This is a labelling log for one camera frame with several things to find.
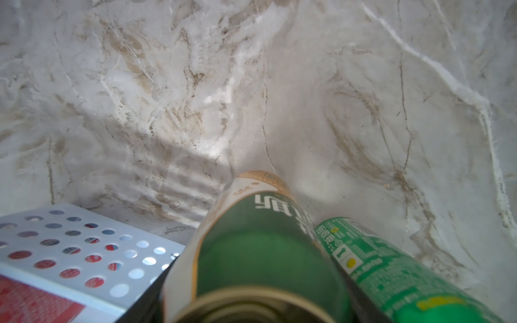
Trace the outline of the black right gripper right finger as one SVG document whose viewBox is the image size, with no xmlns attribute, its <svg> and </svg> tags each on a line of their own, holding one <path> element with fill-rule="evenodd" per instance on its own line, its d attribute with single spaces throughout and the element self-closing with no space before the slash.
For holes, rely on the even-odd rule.
<svg viewBox="0 0 517 323">
<path fill-rule="evenodd" d="M 351 300 L 351 306 L 360 322 L 393 323 L 393 321 L 362 291 L 343 268 L 341 268 L 341 276 L 345 282 L 347 293 Z"/>
</svg>

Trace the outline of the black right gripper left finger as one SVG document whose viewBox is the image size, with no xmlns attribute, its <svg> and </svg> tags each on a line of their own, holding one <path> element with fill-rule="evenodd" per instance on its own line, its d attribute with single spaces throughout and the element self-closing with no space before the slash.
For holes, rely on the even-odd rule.
<svg viewBox="0 0 517 323">
<path fill-rule="evenodd" d="M 164 315 L 160 294 L 168 273 L 177 260 L 176 258 L 169 264 L 168 268 L 156 278 L 150 287 L 137 299 L 136 303 L 116 323 L 163 323 Z"/>
</svg>

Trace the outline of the green soda can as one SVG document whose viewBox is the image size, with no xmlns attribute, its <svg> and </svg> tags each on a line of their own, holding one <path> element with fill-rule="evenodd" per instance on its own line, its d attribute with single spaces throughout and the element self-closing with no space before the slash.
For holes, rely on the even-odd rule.
<svg viewBox="0 0 517 323">
<path fill-rule="evenodd" d="M 393 322 L 501 322 L 487 306 L 346 217 L 315 227 L 327 252 Z"/>
</svg>

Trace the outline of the green and cream can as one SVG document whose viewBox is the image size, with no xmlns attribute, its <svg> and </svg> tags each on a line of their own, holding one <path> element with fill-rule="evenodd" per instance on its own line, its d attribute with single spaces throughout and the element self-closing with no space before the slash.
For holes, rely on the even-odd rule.
<svg viewBox="0 0 517 323">
<path fill-rule="evenodd" d="M 218 197 L 161 294 L 165 322 L 353 322 L 336 266 L 277 175 L 249 171 Z"/>
</svg>

